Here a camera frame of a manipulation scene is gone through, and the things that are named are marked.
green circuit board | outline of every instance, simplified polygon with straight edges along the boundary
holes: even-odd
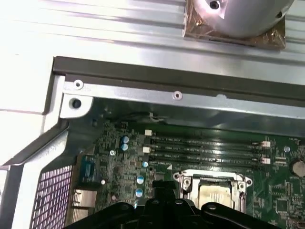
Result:
[[[128,137],[125,145],[123,137]],[[302,228],[305,179],[293,172],[293,164],[302,165],[305,157],[302,143],[287,136],[107,122],[94,150],[103,180],[96,210],[116,202],[136,204],[138,191],[151,198],[153,181],[173,180],[178,171],[237,172],[253,181],[247,188],[247,214],[284,229]]]

blue capacitor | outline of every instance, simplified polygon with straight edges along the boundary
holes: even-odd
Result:
[[[138,183],[139,185],[143,184],[143,183],[144,183],[144,177],[143,177],[143,176],[138,176],[138,177],[137,177],[137,183]]]
[[[147,167],[148,167],[148,162],[143,161],[143,162],[142,162],[142,166],[143,166],[144,168],[147,168]]]
[[[122,137],[122,142],[123,143],[129,143],[129,137],[128,136]]]
[[[142,197],[143,196],[143,190],[140,189],[140,188],[137,188],[135,190],[135,195],[136,195],[136,197]]]
[[[127,144],[121,145],[121,149],[122,149],[123,151],[126,151],[126,150],[128,149],[128,145],[127,145]]]

ventilation grille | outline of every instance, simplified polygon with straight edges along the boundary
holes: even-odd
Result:
[[[30,229],[62,229],[64,227],[71,175],[72,166],[41,174]]]

cpu socket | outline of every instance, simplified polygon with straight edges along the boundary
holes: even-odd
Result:
[[[175,173],[179,182],[179,198],[191,200],[198,209],[216,202],[245,212],[246,191],[252,180],[242,174],[188,169]]]

motherboard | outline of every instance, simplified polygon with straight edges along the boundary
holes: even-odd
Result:
[[[177,198],[198,208],[219,202],[283,229],[305,229],[304,144],[287,136],[106,122],[92,158],[101,184],[95,211],[117,202],[136,207],[153,197],[153,181],[172,180]]]

